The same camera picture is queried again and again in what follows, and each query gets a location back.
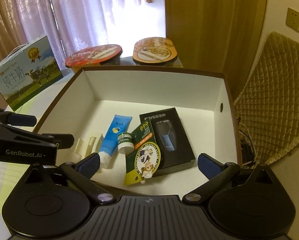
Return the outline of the checkered tablecloth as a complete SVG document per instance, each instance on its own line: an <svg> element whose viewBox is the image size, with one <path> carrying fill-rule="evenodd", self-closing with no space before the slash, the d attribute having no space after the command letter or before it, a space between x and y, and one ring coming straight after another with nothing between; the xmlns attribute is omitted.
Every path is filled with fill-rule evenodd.
<svg viewBox="0 0 299 240"><path fill-rule="evenodd" d="M20 166L42 162L53 165L56 158L56 139L52 136L39 135L33 131L20 129L20 125L35 125L36 114L45 112L47 107L56 98L56 95L73 77L73 73L61 78L55 84L38 93L16 112L0 109L0 197L4 185L8 193L15 187L17 181L24 174L25 168L20 172ZM10 233L5 224L0 226L0 236Z"/></svg>

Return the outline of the blue milk carton box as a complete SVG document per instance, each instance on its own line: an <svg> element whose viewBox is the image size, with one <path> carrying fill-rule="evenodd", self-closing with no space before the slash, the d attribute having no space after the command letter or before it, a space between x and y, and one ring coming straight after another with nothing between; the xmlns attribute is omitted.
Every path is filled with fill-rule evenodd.
<svg viewBox="0 0 299 240"><path fill-rule="evenodd" d="M0 62L0 93L13 110L62 78L46 35L16 47Z"/></svg>

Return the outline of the black shaver box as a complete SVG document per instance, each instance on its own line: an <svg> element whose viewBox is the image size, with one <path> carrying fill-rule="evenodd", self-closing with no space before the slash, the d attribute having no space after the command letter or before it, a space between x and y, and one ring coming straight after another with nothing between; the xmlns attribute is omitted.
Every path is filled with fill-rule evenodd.
<svg viewBox="0 0 299 240"><path fill-rule="evenodd" d="M168 108L143 113L140 121L150 121L156 143L161 151L160 165L155 177L191 168L195 156L177 110Z"/></svg>

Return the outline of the small green white jar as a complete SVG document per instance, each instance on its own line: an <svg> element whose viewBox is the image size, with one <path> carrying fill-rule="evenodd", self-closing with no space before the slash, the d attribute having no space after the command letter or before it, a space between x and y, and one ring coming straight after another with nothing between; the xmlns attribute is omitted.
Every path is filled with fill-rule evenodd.
<svg viewBox="0 0 299 240"><path fill-rule="evenodd" d="M133 136L131 133L122 132L117 137L117 149L119 153L129 155L134 151Z"/></svg>

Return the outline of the blue white cream tube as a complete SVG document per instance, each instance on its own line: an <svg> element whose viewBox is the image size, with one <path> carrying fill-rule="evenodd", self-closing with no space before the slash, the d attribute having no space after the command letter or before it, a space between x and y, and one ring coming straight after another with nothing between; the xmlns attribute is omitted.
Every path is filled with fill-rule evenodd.
<svg viewBox="0 0 299 240"><path fill-rule="evenodd" d="M115 115L98 152L101 160L101 168L108 168L111 159L118 146L117 137L119 134L126 132L132 120L131 116Z"/></svg>

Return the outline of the green round-label packet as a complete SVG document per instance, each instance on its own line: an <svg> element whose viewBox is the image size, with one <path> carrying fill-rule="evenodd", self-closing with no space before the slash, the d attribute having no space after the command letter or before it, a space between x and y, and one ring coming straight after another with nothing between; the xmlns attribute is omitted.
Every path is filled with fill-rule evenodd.
<svg viewBox="0 0 299 240"><path fill-rule="evenodd" d="M143 121L131 135L134 151L125 158L125 186L142 183L152 178L161 161L161 151L150 120Z"/></svg>

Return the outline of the brown cardboard box white inside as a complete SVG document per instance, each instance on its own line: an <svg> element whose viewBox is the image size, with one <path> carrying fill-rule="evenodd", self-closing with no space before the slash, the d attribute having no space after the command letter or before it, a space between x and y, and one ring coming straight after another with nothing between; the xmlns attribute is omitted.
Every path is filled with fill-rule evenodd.
<svg viewBox="0 0 299 240"><path fill-rule="evenodd" d="M167 67L112 66L80 69L53 101L35 102L36 133L69 133L88 142L105 133L114 115L131 116L175 108L195 155L242 163L237 122L223 74Z"/></svg>

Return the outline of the quilted tan chair cushion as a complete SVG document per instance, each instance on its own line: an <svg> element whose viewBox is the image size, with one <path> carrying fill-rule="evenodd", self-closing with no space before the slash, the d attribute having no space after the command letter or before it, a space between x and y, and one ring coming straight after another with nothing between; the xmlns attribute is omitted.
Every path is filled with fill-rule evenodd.
<svg viewBox="0 0 299 240"><path fill-rule="evenodd" d="M299 43L271 32L235 100L256 163L272 164L299 145Z"/></svg>

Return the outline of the red instant meal bowl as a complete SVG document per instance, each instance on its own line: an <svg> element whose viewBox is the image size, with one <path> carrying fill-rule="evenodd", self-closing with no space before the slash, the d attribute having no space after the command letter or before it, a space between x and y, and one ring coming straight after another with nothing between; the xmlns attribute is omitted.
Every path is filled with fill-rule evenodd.
<svg viewBox="0 0 299 240"><path fill-rule="evenodd" d="M66 68L77 72L82 67L120 65L123 50L118 44L106 44L79 50L65 60Z"/></svg>

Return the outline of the orange instant meal bowl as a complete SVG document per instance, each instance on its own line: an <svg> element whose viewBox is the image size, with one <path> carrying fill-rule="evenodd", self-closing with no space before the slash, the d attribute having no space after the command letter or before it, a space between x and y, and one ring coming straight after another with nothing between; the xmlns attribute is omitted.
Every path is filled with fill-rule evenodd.
<svg viewBox="0 0 299 240"><path fill-rule="evenodd" d="M140 65L167 65L178 58L173 42L165 37L148 37L134 45L133 61Z"/></svg>

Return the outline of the pink sheer curtain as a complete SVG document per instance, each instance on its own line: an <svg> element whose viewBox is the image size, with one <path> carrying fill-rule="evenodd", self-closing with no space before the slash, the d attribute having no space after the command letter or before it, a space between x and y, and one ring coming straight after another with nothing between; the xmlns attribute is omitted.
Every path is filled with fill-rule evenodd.
<svg viewBox="0 0 299 240"><path fill-rule="evenodd" d="M132 15L145 0L0 0L0 61L14 48L46 35L61 67L88 47L136 40Z"/></svg>

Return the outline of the brown wooden wardrobe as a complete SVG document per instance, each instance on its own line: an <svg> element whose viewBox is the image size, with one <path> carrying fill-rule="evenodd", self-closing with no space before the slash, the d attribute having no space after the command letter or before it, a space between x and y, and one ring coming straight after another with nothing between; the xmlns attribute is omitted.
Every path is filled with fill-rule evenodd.
<svg viewBox="0 0 299 240"><path fill-rule="evenodd" d="M165 0L166 36L184 68L223 73L236 99L256 57L267 0Z"/></svg>

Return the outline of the beige wall socket plate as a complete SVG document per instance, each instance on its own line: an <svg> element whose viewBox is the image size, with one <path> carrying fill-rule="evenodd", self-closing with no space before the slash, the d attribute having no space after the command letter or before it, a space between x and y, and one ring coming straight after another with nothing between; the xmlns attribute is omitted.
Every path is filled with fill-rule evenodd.
<svg viewBox="0 0 299 240"><path fill-rule="evenodd" d="M292 28L296 32L299 31L299 12L288 8L287 15L286 15L286 26Z"/></svg>

